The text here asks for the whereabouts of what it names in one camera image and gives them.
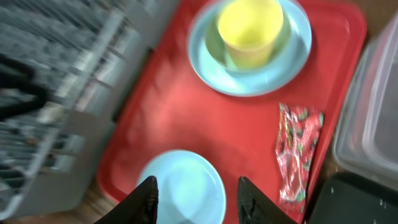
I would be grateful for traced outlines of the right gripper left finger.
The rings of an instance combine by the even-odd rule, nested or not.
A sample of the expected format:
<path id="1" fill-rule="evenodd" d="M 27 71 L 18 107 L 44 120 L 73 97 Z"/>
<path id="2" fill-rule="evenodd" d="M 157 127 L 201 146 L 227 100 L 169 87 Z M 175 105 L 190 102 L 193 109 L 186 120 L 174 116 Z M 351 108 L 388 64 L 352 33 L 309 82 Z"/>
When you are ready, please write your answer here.
<path id="1" fill-rule="evenodd" d="M 158 183 L 151 175 L 94 224 L 156 224 L 158 204 Z"/>

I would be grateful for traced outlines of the small light blue bowl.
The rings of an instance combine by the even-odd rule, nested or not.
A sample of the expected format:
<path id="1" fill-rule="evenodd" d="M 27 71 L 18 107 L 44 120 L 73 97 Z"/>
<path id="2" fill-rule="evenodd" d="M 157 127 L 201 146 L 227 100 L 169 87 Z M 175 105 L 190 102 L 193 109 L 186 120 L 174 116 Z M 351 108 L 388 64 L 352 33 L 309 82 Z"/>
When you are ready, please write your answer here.
<path id="1" fill-rule="evenodd" d="M 171 150 L 151 159 L 138 184 L 157 178 L 159 224 L 222 224 L 226 191 L 217 170 L 192 151 Z"/>

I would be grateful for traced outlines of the red snack wrapper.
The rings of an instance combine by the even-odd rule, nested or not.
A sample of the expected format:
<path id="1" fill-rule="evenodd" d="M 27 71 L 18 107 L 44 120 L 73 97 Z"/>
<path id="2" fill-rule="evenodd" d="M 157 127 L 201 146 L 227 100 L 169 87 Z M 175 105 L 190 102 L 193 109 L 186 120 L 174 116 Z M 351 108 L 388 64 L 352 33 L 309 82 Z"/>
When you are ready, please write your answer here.
<path id="1" fill-rule="evenodd" d="M 302 213 L 305 209 L 310 169 L 323 121 L 320 110 L 279 105 L 275 153 L 282 176 L 279 204 L 286 210 Z"/>

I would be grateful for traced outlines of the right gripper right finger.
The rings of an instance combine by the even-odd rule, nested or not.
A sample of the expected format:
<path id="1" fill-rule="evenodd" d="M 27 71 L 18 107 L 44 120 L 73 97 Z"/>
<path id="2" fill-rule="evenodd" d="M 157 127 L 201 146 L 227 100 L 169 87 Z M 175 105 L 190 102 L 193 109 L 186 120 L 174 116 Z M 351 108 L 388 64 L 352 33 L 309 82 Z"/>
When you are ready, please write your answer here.
<path id="1" fill-rule="evenodd" d="M 296 224 L 247 177 L 238 179 L 239 224 Z"/>

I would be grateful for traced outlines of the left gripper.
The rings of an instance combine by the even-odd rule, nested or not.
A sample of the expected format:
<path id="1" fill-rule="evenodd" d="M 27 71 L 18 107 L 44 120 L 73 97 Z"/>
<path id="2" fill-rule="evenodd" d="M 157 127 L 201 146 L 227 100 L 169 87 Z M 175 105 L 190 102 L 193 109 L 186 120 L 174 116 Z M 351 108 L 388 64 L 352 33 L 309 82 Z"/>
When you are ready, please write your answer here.
<path id="1" fill-rule="evenodd" d="M 48 102 L 49 91 L 33 82 L 35 74 L 33 67 L 1 54 L 1 89 L 17 90 L 33 96 L 29 101 L 1 107 L 1 120 L 41 109 Z"/>

